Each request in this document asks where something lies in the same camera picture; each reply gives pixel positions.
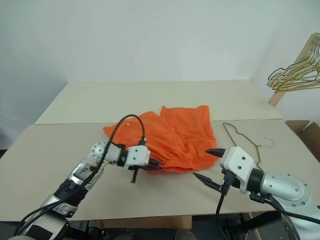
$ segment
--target beige table surface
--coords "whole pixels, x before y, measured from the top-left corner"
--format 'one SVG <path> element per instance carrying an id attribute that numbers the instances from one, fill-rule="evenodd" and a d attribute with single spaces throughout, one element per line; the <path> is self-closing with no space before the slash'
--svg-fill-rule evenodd
<path id="1" fill-rule="evenodd" d="M 320 165 L 300 139 L 281 119 L 234 120 L 239 131 L 257 144 L 275 148 L 261 149 L 265 171 L 292 173 L 303 178 L 320 204 Z M 70 171 L 85 158 L 91 146 L 105 137 L 106 124 L 47 124 L 28 127 L 0 160 L 0 221 L 19 221 L 53 193 Z M 232 142 L 221 121 L 213 121 L 218 147 Z M 245 139 L 235 140 L 254 158 L 257 154 Z M 218 164 L 200 171 L 220 182 Z M 192 173 L 149 173 L 140 171 L 136 184 L 130 183 L 132 171 L 108 166 L 81 202 L 72 220 L 121 219 L 151 216 L 214 214 L 220 197 Z M 233 188 L 222 206 L 222 213 L 267 211 L 271 208 L 249 199 Z"/>
<path id="2" fill-rule="evenodd" d="M 116 123 L 127 114 L 159 114 L 162 105 L 208 105 L 215 121 L 282 119 L 249 80 L 70 82 L 35 124 Z"/>

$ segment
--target wooden stand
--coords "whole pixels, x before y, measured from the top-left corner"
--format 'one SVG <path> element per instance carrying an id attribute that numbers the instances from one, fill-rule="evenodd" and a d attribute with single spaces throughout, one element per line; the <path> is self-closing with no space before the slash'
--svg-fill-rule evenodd
<path id="1" fill-rule="evenodd" d="M 153 216 L 122 219 L 94 220 L 93 225 L 105 228 L 125 229 L 191 229 L 192 215 Z"/>
<path id="2" fill-rule="evenodd" d="M 300 62 L 303 62 L 307 59 L 308 55 L 309 55 L 309 47 L 310 47 L 310 44 L 312 42 L 312 40 L 319 36 L 320 33 L 314 33 L 312 34 L 308 41 L 306 42 L 306 44 L 304 45 L 302 51 L 300 52 L 299 56 L 296 58 L 296 60 L 294 61 L 295 64 L 297 63 L 300 63 Z M 285 91 L 278 91 L 278 92 L 275 92 L 272 97 L 270 98 L 269 100 L 269 104 L 271 104 L 272 106 L 276 106 L 278 104 L 278 102 L 280 101 L 280 99 L 285 95 Z"/>

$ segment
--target orange garment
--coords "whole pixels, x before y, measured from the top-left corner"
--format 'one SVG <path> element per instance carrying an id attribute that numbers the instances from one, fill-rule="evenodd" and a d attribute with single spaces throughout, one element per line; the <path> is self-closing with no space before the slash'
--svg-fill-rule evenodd
<path id="1" fill-rule="evenodd" d="M 148 111 L 139 117 L 145 128 L 150 157 L 160 161 L 164 170 L 185 173 L 206 169 L 218 159 L 205 152 L 217 147 L 208 106 L 163 106 L 160 116 Z M 105 127 L 105 133 L 110 136 L 115 126 Z M 128 118 L 118 128 L 113 141 L 131 147 L 137 145 L 141 135 L 138 120 Z"/>

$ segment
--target silver robot arm segment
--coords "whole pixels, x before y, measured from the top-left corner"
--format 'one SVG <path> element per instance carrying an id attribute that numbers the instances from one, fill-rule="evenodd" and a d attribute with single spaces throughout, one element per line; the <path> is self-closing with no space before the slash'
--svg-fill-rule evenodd
<path id="1" fill-rule="evenodd" d="M 308 184 L 290 173 L 277 174 L 262 172 L 240 147 L 226 150 L 220 165 L 236 175 L 236 187 L 245 194 L 247 191 L 266 197 L 280 209 L 320 220 L 320 210 L 312 200 Z M 318 240 L 320 225 L 303 219 L 282 215 L 282 220 L 291 233 L 291 239 Z"/>
<path id="2" fill-rule="evenodd" d="M 97 170 L 106 144 L 107 141 L 100 141 L 93 145 L 87 158 L 75 167 L 67 179 L 59 186 L 54 194 L 48 197 L 42 206 L 63 200 L 66 196 L 70 195 L 70 193 L 78 189 L 93 171 Z M 148 170 L 157 169 L 158 163 L 156 160 L 153 160 L 154 165 L 148 165 L 149 157 L 150 151 L 144 145 L 132 146 L 126 150 L 124 145 L 111 143 L 103 163 L 94 177 L 83 188 L 75 192 L 72 197 L 68 197 L 51 211 L 33 221 L 21 235 L 26 235 L 34 239 L 41 237 L 41 240 L 60 239 L 68 227 L 66 218 L 71 218 L 75 214 L 79 203 L 97 182 L 107 164 L 117 165 L 131 170 L 137 170 L 139 167 L 148 167 L 146 168 Z"/>

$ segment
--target gold wire hanger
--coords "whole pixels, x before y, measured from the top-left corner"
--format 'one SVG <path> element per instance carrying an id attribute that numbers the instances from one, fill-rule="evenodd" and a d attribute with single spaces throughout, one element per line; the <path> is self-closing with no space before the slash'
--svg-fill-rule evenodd
<path id="1" fill-rule="evenodd" d="M 223 124 L 223 127 L 224 127 L 226 133 L 229 135 L 231 141 L 233 142 L 233 145 L 234 145 L 234 146 L 238 146 L 238 145 L 236 144 L 235 140 L 232 138 L 232 136 L 231 136 L 230 132 L 228 131 L 226 125 L 229 125 L 229 126 L 233 127 L 234 130 L 235 130 L 235 132 L 236 132 L 238 135 L 243 136 L 243 137 L 244 137 L 245 139 L 247 139 L 252 145 L 254 145 L 254 147 L 255 147 L 255 149 L 256 149 L 256 152 L 257 152 L 257 155 L 258 155 L 258 161 L 257 161 L 257 163 L 256 163 L 256 166 L 257 166 L 261 171 L 264 171 L 264 170 L 260 167 L 261 155 L 260 155 L 260 152 L 259 152 L 259 148 L 260 148 L 260 147 L 275 148 L 275 147 L 276 147 L 275 141 L 273 141 L 271 138 L 265 136 L 264 138 L 272 141 L 272 145 L 257 145 L 254 141 L 252 141 L 252 140 L 251 140 L 249 137 L 247 137 L 245 134 L 239 132 L 238 129 L 237 129 L 237 127 L 234 126 L 233 124 L 228 123 L 228 122 L 224 122 L 224 123 L 222 123 L 222 124 Z"/>
<path id="2" fill-rule="evenodd" d="M 268 77 L 267 85 L 276 93 L 320 88 L 320 33 L 311 35 L 300 55 L 303 52 L 304 60 L 299 56 L 294 64 L 278 68 Z"/>

